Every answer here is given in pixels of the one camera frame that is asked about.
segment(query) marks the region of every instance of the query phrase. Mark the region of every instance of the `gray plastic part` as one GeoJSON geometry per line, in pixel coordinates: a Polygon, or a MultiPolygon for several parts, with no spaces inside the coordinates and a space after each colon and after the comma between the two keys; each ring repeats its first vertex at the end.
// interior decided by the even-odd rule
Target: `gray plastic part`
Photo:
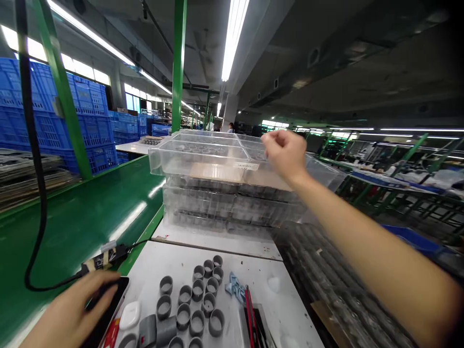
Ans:
{"type": "Polygon", "coordinates": [[[213,263],[215,267],[222,267],[222,257],[219,255],[214,256],[213,263]]]}
{"type": "Polygon", "coordinates": [[[217,280],[219,285],[221,285],[223,277],[224,277],[223,269],[221,267],[215,267],[213,269],[213,278],[217,280]]]}
{"type": "Polygon", "coordinates": [[[200,310],[193,312],[190,317],[190,326],[189,332],[192,337],[198,337],[203,335],[204,323],[205,323],[204,314],[200,310]]]}
{"type": "Polygon", "coordinates": [[[206,260],[203,263],[204,277],[209,278],[213,274],[214,263],[211,260],[206,260]]]}
{"type": "Polygon", "coordinates": [[[159,298],[156,303],[156,315],[159,320],[165,320],[171,315],[171,297],[169,295],[163,295],[159,298]]]}
{"type": "Polygon", "coordinates": [[[203,348],[202,339],[199,337],[194,337],[188,344],[188,348],[203,348]]]}
{"type": "Polygon", "coordinates": [[[119,346],[117,346],[117,348],[136,347],[136,346],[137,346],[137,336],[134,333],[133,334],[130,333],[121,340],[121,343],[119,343],[119,346]]]}
{"type": "Polygon", "coordinates": [[[192,286],[192,300],[199,302],[202,300],[204,294],[204,283],[203,279],[197,279],[193,282],[192,286]]]}
{"type": "Polygon", "coordinates": [[[163,277],[159,282],[159,293],[161,295],[171,295],[173,292],[173,278],[169,275],[163,277]]]}
{"type": "Polygon", "coordinates": [[[174,336],[177,335],[177,323],[175,316],[158,323],[156,332],[156,346],[163,347],[167,345],[174,336]]]}
{"type": "Polygon", "coordinates": [[[153,347],[156,344],[159,327],[156,327],[156,315],[152,314],[142,319],[139,324],[140,348],[153,347]]]}
{"type": "Polygon", "coordinates": [[[180,336],[174,337],[169,342],[169,348],[184,348],[184,340],[180,336]]]}
{"type": "Polygon", "coordinates": [[[218,294],[219,283],[216,278],[209,278],[206,282],[206,292],[212,293],[214,296],[218,294]]]}
{"type": "Polygon", "coordinates": [[[184,331],[190,324],[191,310],[188,304],[181,304],[177,310],[177,329],[184,331]]]}
{"type": "Polygon", "coordinates": [[[224,313],[220,309],[215,309],[211,313],[208,323],[208,329],[211,336],[219,337],[222,335],[225,320],[224,313]]]}
{"type": "Polygon", "coordinates": [[[202,301],[202,311],[203,311],[204,316],[206,318],[209,318],[215,308],[216,308],[216,298],[214,297],[212,293],[209,292],[203,297],[203,301],[202,301]]]}
{"type": "Polygon", "coordinates": [[[195,281],[197,279],[203,279],[204,277],[204,268],[203,266],[195,266],[195,268],[193,269],[193,278],[192,278],[192,281],[195,281]]]}
{"type": "Polygon", "coordinates": [[[182,303],[190,304],[192,301],[192,288],[189,285],[184,285],[180,288],[179,300],[177,301],[180,305],[182,303]]]}

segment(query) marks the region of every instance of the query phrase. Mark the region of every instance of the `right hand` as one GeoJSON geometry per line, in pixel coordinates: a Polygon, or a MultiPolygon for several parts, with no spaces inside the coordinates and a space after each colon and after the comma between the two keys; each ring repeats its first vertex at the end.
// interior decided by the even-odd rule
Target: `right hand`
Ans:
{"type": "Polygon", "coordinates": [[[268,160],[287,183],[307,175],[306,140],[302,136],[289,130],[278,130],[264,134],[261,140],[268,160]]]}

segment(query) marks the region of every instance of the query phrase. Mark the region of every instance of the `person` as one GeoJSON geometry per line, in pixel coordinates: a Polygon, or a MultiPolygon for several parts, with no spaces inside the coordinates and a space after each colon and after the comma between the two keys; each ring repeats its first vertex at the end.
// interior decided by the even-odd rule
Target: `person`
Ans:
{"type": "MultiPolygon", "coordinates": [[[[358,276],[421,348],[461,347],[464,293],[438,266],[314,180],[305,168],[306,141],[287,130],[264,134],[277,173],[319,219],[358,276]]],[[[93,272],[58,296],[21,348],[79,347],[108,307],[109,290],[89,313],[87,299],[117,279],[93,272]]]]}

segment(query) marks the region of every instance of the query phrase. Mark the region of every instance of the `electronic device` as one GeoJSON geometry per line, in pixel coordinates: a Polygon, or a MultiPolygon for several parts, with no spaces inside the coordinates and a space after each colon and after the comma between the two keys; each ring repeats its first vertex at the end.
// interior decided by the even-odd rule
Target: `electronic device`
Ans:
{"type": "Polygon", "coordinates": [[[111,321],[119,310],[122,302],[124,301],[124,297],[126,296],[126,292],[129,287],[129,278],[121,277],[115,282],[110,282],[103,285],[98,291],[98,294],[88,302],[86,311],[91,311],[105,294],[105,292],[113,285],[117,285],[117,291],[113,297],[113,300],[111,301],[110,306],[101,316],[99,322],[87,337],[87,339],[83,342],[81,348],[98,348],[102,345],[106,336],[106,332],[108,331],[108,327],[110,326],[111,321]]]}

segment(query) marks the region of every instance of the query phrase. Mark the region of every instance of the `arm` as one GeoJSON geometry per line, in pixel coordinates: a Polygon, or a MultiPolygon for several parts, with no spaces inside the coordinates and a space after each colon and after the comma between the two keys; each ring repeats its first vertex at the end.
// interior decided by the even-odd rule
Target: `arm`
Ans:
{"type": "Polygon", "coordinates": [[[426,257],[312,179],[305,169],[302,137],[280,130],[262,141],[276,171],[369,290],[421,347],[442,347],[462,309],[462,289],[426,257]]]}

